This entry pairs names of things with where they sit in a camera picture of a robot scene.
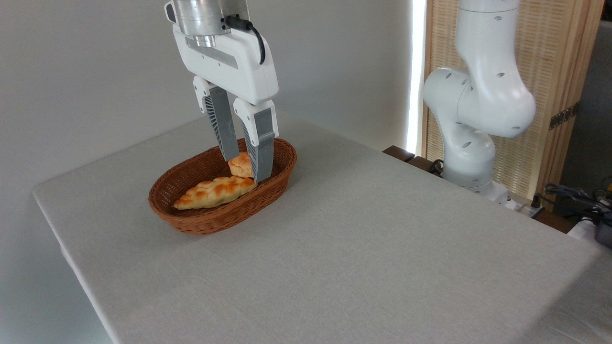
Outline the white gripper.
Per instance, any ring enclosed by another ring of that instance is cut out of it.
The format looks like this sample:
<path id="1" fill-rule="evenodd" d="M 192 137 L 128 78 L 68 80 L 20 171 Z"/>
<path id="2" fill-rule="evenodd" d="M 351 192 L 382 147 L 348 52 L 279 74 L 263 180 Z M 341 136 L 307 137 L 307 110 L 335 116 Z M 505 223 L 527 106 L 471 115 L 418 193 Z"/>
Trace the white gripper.
<path id="1" fill-rule="evenodd" d="M 239 155 L 228 92 L 242 121 L 253 178 L 271 176 L 278 136 L 278 80 L 266 40 L 247 28 L 245 0 L 171 0 L 164 6 L 175 43 L 193 77 L 198 106 L 208 116 L 225 161 Z"/>

